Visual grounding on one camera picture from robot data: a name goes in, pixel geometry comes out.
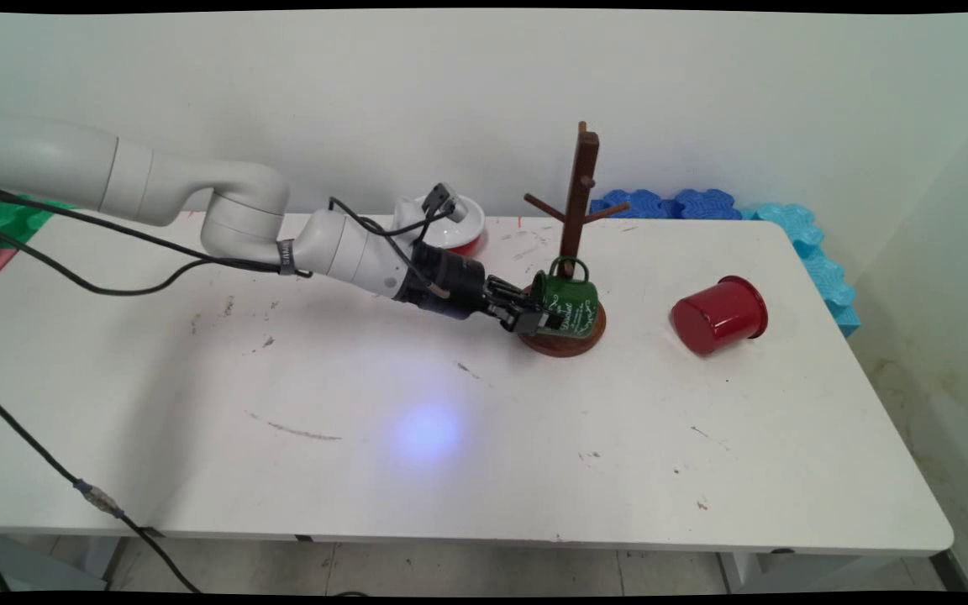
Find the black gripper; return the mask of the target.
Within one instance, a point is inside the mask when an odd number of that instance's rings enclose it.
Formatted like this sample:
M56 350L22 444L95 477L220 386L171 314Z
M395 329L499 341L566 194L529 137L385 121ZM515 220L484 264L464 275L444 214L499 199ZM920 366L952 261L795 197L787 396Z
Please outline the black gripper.
M410 261L413 268L396 302L456 320L484 313L511 334L535 334L549 321L548 311L529 292L498 276L487 277L479 261L423 242L413 247Z

